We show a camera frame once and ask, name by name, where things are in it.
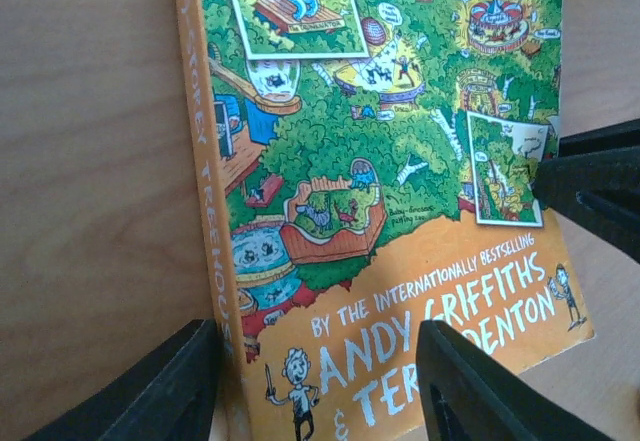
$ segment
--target book cover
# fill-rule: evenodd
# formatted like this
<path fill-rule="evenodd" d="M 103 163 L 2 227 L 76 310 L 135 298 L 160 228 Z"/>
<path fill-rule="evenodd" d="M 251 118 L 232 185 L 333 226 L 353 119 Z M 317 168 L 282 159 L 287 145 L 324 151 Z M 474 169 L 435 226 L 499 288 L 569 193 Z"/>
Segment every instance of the book cover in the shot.
<path fill-rule="evenodd" d="M 231 439 L 419 426 L 424 319 L 515 373 L 593 336 L 531 190 L 562 0 L 177 8 Z"/>

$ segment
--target cartoon man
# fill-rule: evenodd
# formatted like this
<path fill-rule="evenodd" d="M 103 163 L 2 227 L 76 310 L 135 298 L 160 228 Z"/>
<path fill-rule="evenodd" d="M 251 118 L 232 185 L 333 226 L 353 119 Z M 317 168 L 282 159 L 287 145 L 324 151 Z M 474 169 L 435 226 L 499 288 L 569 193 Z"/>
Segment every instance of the cartoon man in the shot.
<path fill-rule="evenodd" d="M 400 66 L 400 73 L 398 73 L 398 79 L 401 80 L 403 75 L 406 76 L 407 78 L 409 78 L 409 82 L 411 83 L 411 87 L 413 88 L 415 86 L 415 83 L 413 82 L 413 79 L 409 74 L 409 65 L 411 64 L 411 61 L 413 61 L 413 58 L 407 59 L 406 56 L 400 56 L 398 60 L 392 59 L 391 61 L 393 61 L 398 66 Z"/>
<path fill-rule="evenodd" d="M 560 284 L 562 288 L 562 292 L 558 289 L 557 284 Z M 567 301 L 567 306 L 569 307 L 569 316 L 571 316 L 571 324 L 569 325 L 568 331 L 571 331 L 576 326 L 583 324 L 587 318 L 580 316 L 580 310 L 578 310 L 578 305 L 576 304 L 576 300 L 573 297 L 573 293 L 571 292 L 571 286 L 569 286 L 569 273 L 565 269 L 562 264 L 558 264 L 556 267 L 556 276 L 555 278 L 549 278 L 547 281 L 547 285 L 551 290 L 553 296 L 558 299 L 565 299 Z M 573 310 L 576 310 L 577 319 L 573 319 Z"/>
<path fill-rule="evenodd" d="M 313 435 L 313 416 L 311 415 L 311 408 L 318 404 L 318 388 L 316 386 L 304 385 L 302 382 L 307 379 L 309 374 L 309 368 L 311 362 L 307 353 L 302 349 L 291 348 L 289 354 L 284 360 L 284 369 L 282 370 L 282 376 L 287 378 L 293 389 L 289 391 L 286 398 L 276 398 L 276 388 L 271 383 L 271 372 L 269 366 L 265 364 L 265 373 L 267 376 L 267 395 L 266 398 L 276 406 L 283 406 L 289 401 L 293 402 L 293 424 L 296 429 L 296 441 L 308 441 Z M 311 400 L 307 393 L 313 390 L 313 396 Z M 300 437 L 300 428 L 302 423 L 307 422 L 309 425 L 309 432 L 304 438 Z"/>

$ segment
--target wooden table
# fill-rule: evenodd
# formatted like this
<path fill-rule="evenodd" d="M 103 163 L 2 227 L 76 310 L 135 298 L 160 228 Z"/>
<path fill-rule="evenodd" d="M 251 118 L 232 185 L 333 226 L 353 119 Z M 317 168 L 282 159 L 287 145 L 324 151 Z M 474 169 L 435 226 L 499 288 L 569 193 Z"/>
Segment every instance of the wooden table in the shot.
<path fill-rule="evenodd" d="M 0 6 L 4 440 L 211 303 L 174 1 Z M 640 117 L 638 0 L 566 0 L 564 32 L 565 134 Z M 598 336 L 523 377 L 614 438 L 640 439 L 640 268 L 563 228 Z"/>

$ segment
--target cartoon wooden platform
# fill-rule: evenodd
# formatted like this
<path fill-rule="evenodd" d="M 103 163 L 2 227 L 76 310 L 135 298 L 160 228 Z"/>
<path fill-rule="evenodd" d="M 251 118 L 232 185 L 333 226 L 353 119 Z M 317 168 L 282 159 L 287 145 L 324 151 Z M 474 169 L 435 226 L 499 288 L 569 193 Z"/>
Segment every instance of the cartoon wooden platform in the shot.
<path fill-rule="evenodd" d="M 288 0 L 256 0 L 255 9 L 277 26 L 279 33 L 308 33 L 312 31 L 331 32 L 344 28 L 345 22 L 338 13 L 320 6 L 311 17 L 298 21 L 293 18 L 296 8 Z"/>
<path fill-rule="evenodd" d="M 329 238 L 318 238 L 295 224 L 296 206 L 304 204 L 313 192 L 355 189 L 355 175 L 358 169 L 373 173 L 370 189 L 375 193 L 374 202 L 367 207 L 367 219 L 362 229 L 345 227 Z M 280 236 L 294 264 L 323 263 L 371 253 L 387 219 L 384 198 L 378 176 L 368 160 L 356 158 L 350 171 L 354 178 L 352 181 L 342 177 L 333 181 L 324 176 L 303 181 L 298 185 L 296 195 L 285 202 L 285 223 L 280 229 Z"/>
<path fill-rule="evenodd" d="M 522 45 L 520 51 L 522 51 L 522 54 L 524 54 L 527 58 L 533 59 L 540 53 L 541 49 L 542 45 L 540 43 L 536 41 L 527 41 Z"/>
<path fill-rule="evenodd" d="M 284 184 L 284 179 L 277 174 L 270 175 L 264 182 L 260 185 L 260 187 L 255 191 L 255 193 L 249 196 L 245 205 L 249 208 L 266 208 L 271 204 L 273 198 L 282 185 Z"/>
<path fill-rule="evenodd" d="M 256 89 L 249 81 L 238 76 L 230 69 L 222 66 L 222 63 L 218 61 L 218 58 L 209 58 L 209 72 L 212 76 L 217 76 L 225 83 L 230 84 L 231 86 L 236 88 L 245 97 L 252 100 L 256 104 L 256 106 L 265 113 L 285 116 L 287 114 L 297 113 L 302 107 L 300 96 L 297 95 L 294 96 L 293 99 L 285 103 L 275 103 L 263 98 L 258 94 Z"/>
<path fill-rule="evenodd" d="M 253 143 L 249 139 L 249 131 L 243 129 L 233 135 L 233 148 L 235 156 L 231 159 L 220 160 L 220 178 L 224 186 L 224 194 L 228 196 L 231 191 L 240 186 L 242 195 L 247 195 L 245 180 L 260 164 L 258 158 L 265 146 Z"/>

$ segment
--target book spine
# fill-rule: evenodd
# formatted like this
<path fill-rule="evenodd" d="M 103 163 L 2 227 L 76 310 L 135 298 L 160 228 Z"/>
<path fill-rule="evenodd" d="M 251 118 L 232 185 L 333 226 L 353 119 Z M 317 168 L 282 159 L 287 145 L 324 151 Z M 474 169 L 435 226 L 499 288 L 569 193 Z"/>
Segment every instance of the book spine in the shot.
<path fill-rule="evenodd" d="M 250 439 L 246 402 L 240 383 L 244 341 L 239 316 L 231 233 L 225 193 L 218 171 L 220 149 L 213 107 L 202 0 L 176 0 L 182 64 L 191 138 L 204 231 L 209 285 L 216 323 L 224 338 L 224 374 L 221 385 L 227 407 L 230 439 Z"/>

